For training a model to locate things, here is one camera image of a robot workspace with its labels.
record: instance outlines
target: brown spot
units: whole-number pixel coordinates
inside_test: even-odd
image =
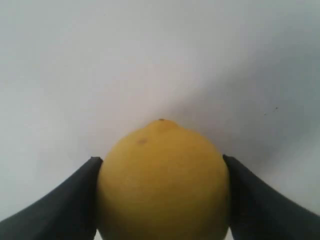
[[[146,138],[141,138],[137,143],[140,144],[140,145],[143,145],[143,144],[145,144],[147,141],[148,141],[148,139],[146,139]]]

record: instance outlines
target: white background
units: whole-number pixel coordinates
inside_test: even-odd
[[[318,0],[2,0],[0,220],[168,118],[320,214]]]

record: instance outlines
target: yellow lemon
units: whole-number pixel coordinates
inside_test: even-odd
[[[121,139],[97,182],[98,229],[111,240],[222,240],[229,173],[197,132],[159,119]]]

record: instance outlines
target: lemon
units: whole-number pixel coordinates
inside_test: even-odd
[[[97,182],[98,229],[114,240],[222,240],[229,173],[205,137],[159,119],[121,139]]]

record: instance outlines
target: white surface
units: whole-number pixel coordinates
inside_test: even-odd
[[[320,214],[319,22],[318,0],[1,1],[0,219],[159,117]]]

